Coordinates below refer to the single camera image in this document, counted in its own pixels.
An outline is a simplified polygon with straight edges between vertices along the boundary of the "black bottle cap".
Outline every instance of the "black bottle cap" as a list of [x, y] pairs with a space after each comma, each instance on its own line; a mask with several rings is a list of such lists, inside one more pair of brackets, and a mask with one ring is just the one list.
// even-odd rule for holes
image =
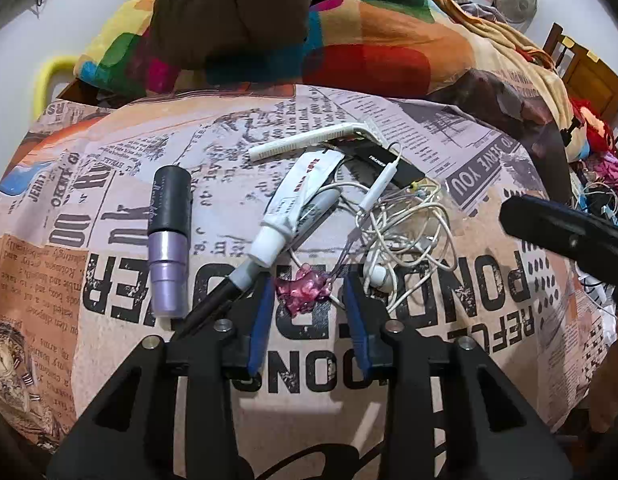
[[153, 176], [148, 234], [191, 232], [191, 175], [179, 166], [163, 166]]

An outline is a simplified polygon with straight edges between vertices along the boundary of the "yellow handle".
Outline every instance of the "yellow handle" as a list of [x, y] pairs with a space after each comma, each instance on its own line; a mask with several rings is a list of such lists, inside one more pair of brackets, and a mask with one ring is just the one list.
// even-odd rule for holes
[[33, 120], [37, 121], [46, 108], [46, 92], [52, 76], [57, 72], [73, 72], [78, 56], [58, 56], [47, 61], [38, 73], [33, 91]]

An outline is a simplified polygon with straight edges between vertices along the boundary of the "purple cloth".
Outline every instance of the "purple cloth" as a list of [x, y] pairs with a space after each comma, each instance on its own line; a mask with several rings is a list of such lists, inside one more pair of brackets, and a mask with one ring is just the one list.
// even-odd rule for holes
[[612, 153], [594, 154], [585, 159], [589, 170], [595, 171], [603, 182], [618, 193], [618, 159]]

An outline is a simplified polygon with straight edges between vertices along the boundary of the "metal bolt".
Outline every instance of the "metal bolt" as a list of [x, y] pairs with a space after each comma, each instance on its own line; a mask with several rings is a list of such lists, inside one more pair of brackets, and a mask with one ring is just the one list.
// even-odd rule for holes
[[160, 338], [156, 335], [148, 335], [142, 340], [142, 348], [153, 350], [160, 345]]
[[404, 330], [404, 324], [397, 319], [390, 319], [385, 323], [385, 329], [387, 329], [387, 332], [391, 332], [392, 334], [398, 334]]
[[473, 350], [478, 344], [473, 337], [470, 337], [468, 335], [460, 336], [458, 339], [455, 340], [455, 342], [458, 343], [458, 346], [460, 346], [460, 348], [462, 348], [463, 350]]
[[231, 319], [219, 319], [214, 323], [214, 330], [216, 332], [229, 332], [233, 328]]

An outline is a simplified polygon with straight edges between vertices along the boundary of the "wooden bed frame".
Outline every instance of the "wooden bed frame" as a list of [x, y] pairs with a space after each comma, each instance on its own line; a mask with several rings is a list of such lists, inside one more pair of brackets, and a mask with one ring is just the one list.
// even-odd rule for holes
[[[551, 56], [559, 48], [556, 67], [562, 68], [569, 50], [574, 56], [563, 75], [569, 95], [592, 103], [603, 120], [613, 125], [618, 115], [618, 76], [591, 50], [563, 34], [563, 27], [554, 23], [543, 50]], [[615, 135], [618, 147], [618, 134]]]

